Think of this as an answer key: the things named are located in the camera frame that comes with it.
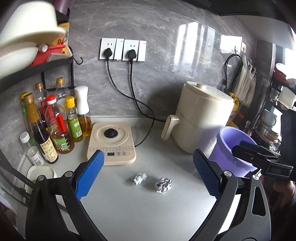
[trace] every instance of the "crumpled paper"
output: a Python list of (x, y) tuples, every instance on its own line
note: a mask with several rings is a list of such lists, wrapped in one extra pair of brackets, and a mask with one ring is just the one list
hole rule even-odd
[(172, 181), (166, 177), (163, 177), (157, 180), (155, 187), (157, 189), (156, 192), (164, 193), (172, 188)]
[(143, 181), (146, 180), (147, 174), (146, 173), (138, 173), (131, 177), (131, 179), (135, 182), (136, 185), (141, 184)]

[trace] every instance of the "wall hook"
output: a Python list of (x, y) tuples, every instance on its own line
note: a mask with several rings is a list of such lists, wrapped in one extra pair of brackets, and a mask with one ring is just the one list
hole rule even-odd
[(74, 61), (76, 62), (76, 64), (78, 64), (78, 65), (81, 65), (81, 64), (83, 63), (83, 58), (81, 58), (81, 57), (80, 57), (80, 59), (81, 59), (81, 63), (78, 63), (77, 60), (76, 60), (75, 58), (73, 58), (73, 59), (74, 59)]

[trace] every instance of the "metal screw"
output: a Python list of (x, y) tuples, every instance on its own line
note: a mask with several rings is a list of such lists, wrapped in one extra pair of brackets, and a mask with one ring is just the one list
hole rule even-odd
[(71, 177), (73, 175), (73, 172), (72, 171), (67, 171), (65, 173), (65, 177)]
[(42, 181), (44, 179), (44, 176), (40, 175), (37, 179), (38, 179), (38, 181)]
[(254, 180), (256, 180), (256, 181), (259, 180), (259, 177), (258, 177), (257, 175), (253, 175), (252, 178), (253, 178)]
[(224, 171), (224, 175), (227, 177), (231, 177), (232, 173), (231, 173), (231, 171)]

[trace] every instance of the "purple trash bin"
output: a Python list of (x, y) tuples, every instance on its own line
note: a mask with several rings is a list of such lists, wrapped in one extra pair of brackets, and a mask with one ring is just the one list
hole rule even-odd
[(231, 149), (241, 141), (256, 145), (256, 142), (243, 131), (231, 126), (222, 127), (217, 134), (217, 143), (209, 160), (216, 162), (223, 171), (231, 171), (236, 177), (244, 177), (248, 172), (256, 170), (251, 163), (232, 155)]

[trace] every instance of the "yellow detergent bottle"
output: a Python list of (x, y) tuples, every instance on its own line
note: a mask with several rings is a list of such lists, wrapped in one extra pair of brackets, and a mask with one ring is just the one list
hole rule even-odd
[(234, 106), (232, 108), (232, 112), (231, 112), (231, 114), (229, 116), (229, 119), (228, 119), (226, 125), (227, 126), (233, 126), (231, 123), (232, 123), (232, 121), (234, 119), (235, 113), (237, 112), (237, 110), (239, 108), (239, 99), (233, 93), (231, 93), (231, 92), (229, 93), (229, 95), (233, 99)]

